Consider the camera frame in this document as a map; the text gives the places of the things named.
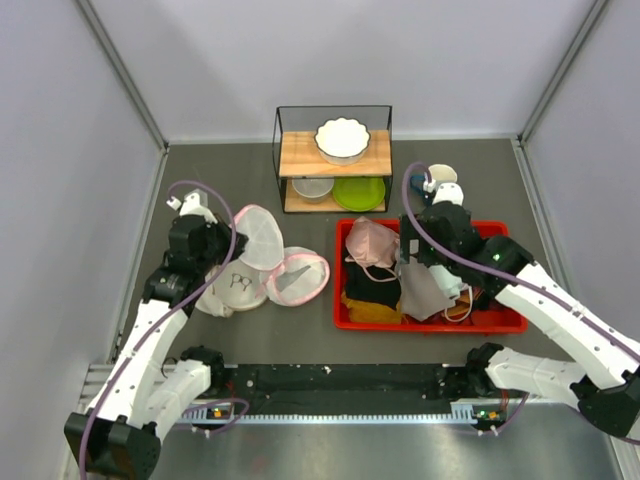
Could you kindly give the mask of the pink bra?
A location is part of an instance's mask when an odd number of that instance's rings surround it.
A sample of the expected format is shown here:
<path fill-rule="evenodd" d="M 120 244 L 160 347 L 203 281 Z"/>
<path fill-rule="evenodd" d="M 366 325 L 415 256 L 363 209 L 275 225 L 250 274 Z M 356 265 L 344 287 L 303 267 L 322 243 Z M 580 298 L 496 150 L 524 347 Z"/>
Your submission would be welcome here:
<path fill-rule="evenodd" d="M 399 235 L 371 219 L 361 216 L 357 218 L 346 237 L 345 247 L 347 263 L 357 264 L 364 274 L 373 282 L 388 283 L 397 279 L 392 269 L 399 247 Z M 369 268 L 376 267 L 390 274 L 389 278 L 377 279 Z"/>

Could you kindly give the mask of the red plastic bin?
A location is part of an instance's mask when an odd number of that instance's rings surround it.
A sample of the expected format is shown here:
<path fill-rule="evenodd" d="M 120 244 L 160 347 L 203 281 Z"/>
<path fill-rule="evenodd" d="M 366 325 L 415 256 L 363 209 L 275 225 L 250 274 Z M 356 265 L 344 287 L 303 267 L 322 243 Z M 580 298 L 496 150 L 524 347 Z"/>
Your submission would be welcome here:
<path fill-rule="evenodd" d="M 343 330 L 400 332 L 416 334 L 479 334 L 507 335 L 522 334 L 528 329 L 528 321 L 507 307 L 496 302 L 489 304 L 487 310 L 474 308 L 470 316 L 461 323 L 445 320 L 440 314 L 424 322 L 405 316 L 401 324 L 379 324 L 352 322 L 347 307 L 341 302 L 341 294 L 347 274 L 343 266 L 344 242 L 350 233 L 354 218 L 339 219 L 335 225 L 335 268 L 333 274 L 333 323 Z"/>

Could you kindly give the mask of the green plate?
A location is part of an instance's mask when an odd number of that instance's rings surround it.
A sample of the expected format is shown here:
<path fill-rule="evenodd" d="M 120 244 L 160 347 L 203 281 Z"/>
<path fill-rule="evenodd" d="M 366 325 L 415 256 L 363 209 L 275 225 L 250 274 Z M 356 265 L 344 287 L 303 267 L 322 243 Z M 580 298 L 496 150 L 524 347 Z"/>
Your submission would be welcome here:
<path fill-rule="evenodd" d="M 342 208 L 354 212 L 372 211 L 384 202 L 382 177 L 338 177 L 332 195 Z"/>

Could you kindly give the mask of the cream mesh laundry bag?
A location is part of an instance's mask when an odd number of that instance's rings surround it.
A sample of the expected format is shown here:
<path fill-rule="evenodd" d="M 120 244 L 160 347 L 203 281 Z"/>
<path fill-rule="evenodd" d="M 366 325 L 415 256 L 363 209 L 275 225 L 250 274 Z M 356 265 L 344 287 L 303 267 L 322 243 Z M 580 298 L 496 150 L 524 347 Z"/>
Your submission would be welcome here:
<path fill-rule="evenodd" d="M 259 271 L 236 260 L 202 293 L 195 308 L 214 317 L 229 318 L 236 312 L 256 309 L 267 299 Z"/>

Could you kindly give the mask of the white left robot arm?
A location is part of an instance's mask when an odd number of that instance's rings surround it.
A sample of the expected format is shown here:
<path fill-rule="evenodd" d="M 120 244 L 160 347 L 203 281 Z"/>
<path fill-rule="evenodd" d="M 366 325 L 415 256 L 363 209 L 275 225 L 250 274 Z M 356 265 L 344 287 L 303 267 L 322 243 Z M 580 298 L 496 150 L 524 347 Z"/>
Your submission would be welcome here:
<path fill-rule="evenodd" d="M 181 360 L 161 386 L 155 381 L 198 298 L 242 254 L 247 237 L 217 215 L 186 214 L 172 221 L 168 241 L 108 379 L 86 410 L 70 414 L 64 425 L 82 478 L 149 478 L 164 438 L 190 403 L 226 387 L 219 354 L 205 348 Z"/>

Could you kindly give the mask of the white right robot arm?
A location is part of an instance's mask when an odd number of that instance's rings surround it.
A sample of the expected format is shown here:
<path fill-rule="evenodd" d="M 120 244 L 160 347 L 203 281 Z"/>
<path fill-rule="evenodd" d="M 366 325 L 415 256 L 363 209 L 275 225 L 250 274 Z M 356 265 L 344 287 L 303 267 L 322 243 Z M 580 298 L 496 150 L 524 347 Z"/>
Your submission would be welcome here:
<path fill-rule="evenodd" d="M 567 293 L 505 235 L 482 237 L 467 210 L 449 201 L 400 218 L 400 258 L 442 266 L 513 310 L 564 350 L 569 361 L 522 354 L 496 343 L 472 349 L 467 384 L 487 396 L 519 390 L 563 403 L 600 431 L 639 441 L 639 343 Z"/>

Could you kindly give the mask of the black garment in bin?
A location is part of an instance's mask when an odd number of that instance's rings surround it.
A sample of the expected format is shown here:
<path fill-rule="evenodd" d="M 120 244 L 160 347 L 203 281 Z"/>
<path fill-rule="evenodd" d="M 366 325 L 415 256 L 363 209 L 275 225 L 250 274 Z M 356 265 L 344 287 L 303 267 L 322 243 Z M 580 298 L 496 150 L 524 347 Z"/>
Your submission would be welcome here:
<path fill-rule="evenodd" d="M 363 269 L 356 263 L 344 265 L 345 296 L 351 300 L 377 303 L 393 310 L 401 297 L 401 285 L 394 272 L 375 266 Z"/>

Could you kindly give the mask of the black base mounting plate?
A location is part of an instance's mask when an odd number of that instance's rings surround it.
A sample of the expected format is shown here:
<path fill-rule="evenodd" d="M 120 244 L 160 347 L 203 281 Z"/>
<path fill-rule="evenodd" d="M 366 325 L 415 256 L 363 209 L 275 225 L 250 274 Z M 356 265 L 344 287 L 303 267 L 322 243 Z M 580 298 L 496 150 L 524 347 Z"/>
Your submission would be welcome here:
<path fill-rule="evenodd" d="M 240 364 L 220 385 L 251 415 L 445 413 L 461 399 L 504 399 L 465 367 L 442 364 Z"/>

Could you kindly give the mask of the white bra in bin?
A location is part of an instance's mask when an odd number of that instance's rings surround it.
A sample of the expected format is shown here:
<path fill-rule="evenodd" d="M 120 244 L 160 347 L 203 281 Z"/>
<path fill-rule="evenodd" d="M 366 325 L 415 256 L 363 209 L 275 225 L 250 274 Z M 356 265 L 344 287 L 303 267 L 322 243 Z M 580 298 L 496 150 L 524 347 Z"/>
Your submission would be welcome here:
<path fill-rule="evenodd" d="M 473 288 L 441 265 L 431 266 L 428 270 L 445 297 L 445 308 L 442 311 L 444 319 L 450 323 L 465 321 L 474 306 Z"/>

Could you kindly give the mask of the blue mug white interior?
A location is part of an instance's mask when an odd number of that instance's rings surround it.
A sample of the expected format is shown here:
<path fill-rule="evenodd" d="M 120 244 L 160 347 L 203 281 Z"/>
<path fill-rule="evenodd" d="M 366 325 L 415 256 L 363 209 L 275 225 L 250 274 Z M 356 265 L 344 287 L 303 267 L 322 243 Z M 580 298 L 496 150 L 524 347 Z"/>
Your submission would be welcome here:
<path fill-rule="evenodd" d="M 410 178 L 410 188 L 425 201 L 431 200 L 442 183 L 456 183 L 457 172 L 446 164 L 432 164 L 428 167 L 428 174 L 416 174 Z"/>

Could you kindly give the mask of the grey metal bowl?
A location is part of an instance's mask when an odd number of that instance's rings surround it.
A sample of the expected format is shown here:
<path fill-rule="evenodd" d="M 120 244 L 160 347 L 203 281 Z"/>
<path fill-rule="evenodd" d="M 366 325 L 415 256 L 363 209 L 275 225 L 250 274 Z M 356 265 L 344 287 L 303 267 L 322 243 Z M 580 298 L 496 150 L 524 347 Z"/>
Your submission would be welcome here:
<path fill-rule="evenodd" d="M 294 178 L 292 180 L 294 191 L 308 203 L 320 203 L 332 192 L 333 178 Z"/>

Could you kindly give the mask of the white mesh laundry bag pink zipper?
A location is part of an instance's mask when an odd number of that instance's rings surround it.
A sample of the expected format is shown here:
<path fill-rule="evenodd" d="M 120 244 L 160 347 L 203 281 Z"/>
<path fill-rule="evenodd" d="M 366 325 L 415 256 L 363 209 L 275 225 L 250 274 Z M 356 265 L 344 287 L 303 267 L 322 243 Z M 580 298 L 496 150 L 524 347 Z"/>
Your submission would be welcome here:
<path fill-rule="evenodd" d="M 330 280 L 328 261 L 313 250 L 284 245 L 272 213 L 256 204 L 234 217 L 236 230 L 247 241 L 239 260 L 258 272 L 260 294 L 275 304 L 298 307 L 316 298 Z"/>

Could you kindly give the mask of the aluminium frame rail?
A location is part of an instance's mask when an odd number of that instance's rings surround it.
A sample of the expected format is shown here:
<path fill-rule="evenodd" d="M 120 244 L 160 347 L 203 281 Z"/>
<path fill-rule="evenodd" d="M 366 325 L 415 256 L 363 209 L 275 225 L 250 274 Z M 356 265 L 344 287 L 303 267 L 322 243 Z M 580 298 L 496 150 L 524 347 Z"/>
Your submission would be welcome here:
<path fill-rule="evenodd" d="M 227 392 L 220 382 L 224 373 L 218 379 L 216 386 L 197 398 L 180 418 L 180 423 L 198 426 L 222 426 L 230 421 L 235 414 L 242 416 L 246 424 L 276 424 L 276 423 L 331 423 L 331 424 L 382 424 L 382 423 L 457 423 L 474 424 L 480 418 L 490 418 L 503 421 L 516 407 L 521 399 L 521 393 L 511 391 L 504 395 L 500 402 L 491 402 L 487 398 L 461 399 L 450 404 L 450 410 L 445 413 L 422 414 L 394 414 L 394 415 L 251 415 L 250 404 L 247 400 Z"/>

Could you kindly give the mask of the taupe grey bra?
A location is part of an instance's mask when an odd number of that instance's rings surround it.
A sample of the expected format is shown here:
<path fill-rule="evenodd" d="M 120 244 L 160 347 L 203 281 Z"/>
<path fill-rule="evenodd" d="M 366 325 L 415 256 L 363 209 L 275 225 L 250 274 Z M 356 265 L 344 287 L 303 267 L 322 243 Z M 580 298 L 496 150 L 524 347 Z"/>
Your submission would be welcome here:
<path fill-rule="evenodd" d="M 401 287 L 400 311 L 417 321 L 453 307 L 455 300 L 440 289 L 429 269 L 415 259 L 398 267 Z"/>

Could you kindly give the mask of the white scalloped bowl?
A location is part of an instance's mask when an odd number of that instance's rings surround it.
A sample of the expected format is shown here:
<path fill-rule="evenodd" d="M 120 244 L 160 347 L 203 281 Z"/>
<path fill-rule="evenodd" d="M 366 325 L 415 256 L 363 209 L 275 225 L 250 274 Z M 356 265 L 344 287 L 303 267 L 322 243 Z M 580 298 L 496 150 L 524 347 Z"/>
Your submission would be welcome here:
<path fill-rule="evenodd" d="M 371 134 L 357 119 L 340 117 L 318 127 L 314 143 L 328 163 L 347 166 L 357 163 L 366 153 Z"/>

